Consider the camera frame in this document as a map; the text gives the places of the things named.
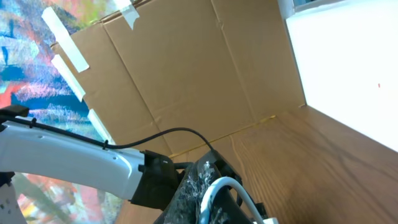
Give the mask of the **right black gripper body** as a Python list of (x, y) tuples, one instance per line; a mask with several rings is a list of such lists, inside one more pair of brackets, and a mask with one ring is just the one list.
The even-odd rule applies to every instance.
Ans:
[(130, 202), (165, 210), (183, 179), (187, 163), (174, 164), (169, 157), (152, 151), (141, 153), (144, 155), (144, 164), (138, 165), (138, 171), (142, 177)]

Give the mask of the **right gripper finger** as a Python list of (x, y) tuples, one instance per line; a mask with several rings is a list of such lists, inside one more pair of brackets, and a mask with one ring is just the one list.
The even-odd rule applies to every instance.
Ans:
[[(200, 204), (207, 188), (220, 177), (231, 177), (242, 182), (236, 169), (219, 153), (207, 152), (185, 170), (185, 175), (167, 208), (155, 224), (197, 224)], [(229, 188), (223, 187), (210, 208), (210, 223), (252, 223), (232, 196)]]

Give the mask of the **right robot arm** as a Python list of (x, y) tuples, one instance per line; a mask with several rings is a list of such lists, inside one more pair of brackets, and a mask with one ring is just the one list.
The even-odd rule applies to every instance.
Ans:
[(216, 150), (199, 161), (175, 163), (28, 118), (29, 109), (1, 110), (1, 222), (24, 223), (12, 177), (36, 174), (109, 192), (134, 205), (162, 211), (159, 223), (262, 222), (240, 176)]

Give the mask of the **white tape strip lower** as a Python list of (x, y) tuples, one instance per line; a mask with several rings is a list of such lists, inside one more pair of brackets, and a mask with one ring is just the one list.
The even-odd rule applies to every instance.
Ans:
[(90, 109), (88, 112), (88, 119), (96, 129), (97, 133), (101, 136), (102, 140), (108, 140), (110, 144), (114, 144), (115, 141), (111, 137), (108, 130), (105, 128), (104, 124), (101, 122), (100, 118), (96, 114), (94, 109)]

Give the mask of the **white tape strip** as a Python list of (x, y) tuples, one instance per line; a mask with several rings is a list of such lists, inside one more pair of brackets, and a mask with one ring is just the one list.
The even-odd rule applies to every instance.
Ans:
[(82, 102), (83, 97), (85, 96), (85, 91), (81, 87), (75, 76), (72, 74), (66, 63), (63, 61), (61, 56), (58, 54), (55, 55), (51, 62), (53, 66), (58, 70), (59, 74), (61, 74), (63, 79), (66, 81), (78, 100)]
[(105, 128), (104, 124), (101, 122), (100, 118), (96, 114), (94, 109), (90, 109), (88, 112), (88, 119), (96, 129), (97, 133), (101, 136), (102, 140), (108, 140), (110, 144), (114, 144), (115, 141), (111, 137), (108, 130)]
[(87, 70), (90, 66), (70, 37), (66, 27), (56, 15), (55, 11), (51, 7), (47, 7), (42, 13), (42, 19), (55, 36), (56, 41), (68, 56), (77, 72)]

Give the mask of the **brown cardboard panel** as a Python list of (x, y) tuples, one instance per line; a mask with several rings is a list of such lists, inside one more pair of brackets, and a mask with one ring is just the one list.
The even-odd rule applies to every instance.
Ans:
[(74, 76), (117, 144), (176, 160), (209, 140), (276, 216), (259, 128), (305, 103), (277, 1), (156, 0), (132, 30), (115, 12), (72, 35), (90, 66)]

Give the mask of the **white tape strip middle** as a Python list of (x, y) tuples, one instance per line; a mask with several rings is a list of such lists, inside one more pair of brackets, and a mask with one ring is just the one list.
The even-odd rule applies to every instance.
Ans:
[(58, 70), (59, 74), (61, 74), (63, 79), (66, 81), (78, 100), (82, 102), (83, 97), (85, 96), (85, 91), (81, 87), (75, 76), (72, 74), (66, 63), (63, 61), (61, 56), (58, 54), (55, 55), (51, 62), (53, 66)]

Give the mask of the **colourful painted backdrop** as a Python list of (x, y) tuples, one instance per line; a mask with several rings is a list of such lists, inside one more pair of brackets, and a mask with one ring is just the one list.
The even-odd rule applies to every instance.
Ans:
[[(52, 64), (55, 36), (42, 19), (52, 8), (70, 34), (112, 13), (111, 0), (1, 0), (1, 106), (23, 105), (39, 122), (100, 139), (79, 100)], [(12, 180), (28, 223), (114, 223), (121, 199), (84, 185), (32, 174)]]

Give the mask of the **white tape piece top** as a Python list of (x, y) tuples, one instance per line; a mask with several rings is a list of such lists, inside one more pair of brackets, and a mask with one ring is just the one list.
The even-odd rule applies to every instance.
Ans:
[(139, 13), (132, 5), (131, 0), (113, 0), (117, 9), (123, 15), (130, 28), (134, 29), (134, 23), (139, 18)]

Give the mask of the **white tape strip upper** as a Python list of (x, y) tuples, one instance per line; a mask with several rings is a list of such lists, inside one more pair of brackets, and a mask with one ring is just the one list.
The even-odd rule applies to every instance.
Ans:
[(87, 70), (90, 66), (70, 37), (66, 27), (56, 15), (55, 11), (51, 7), (47, 7), (42, 13), (42, 19), (55, 36), (56, 41), (68, 56), (77, 72)]

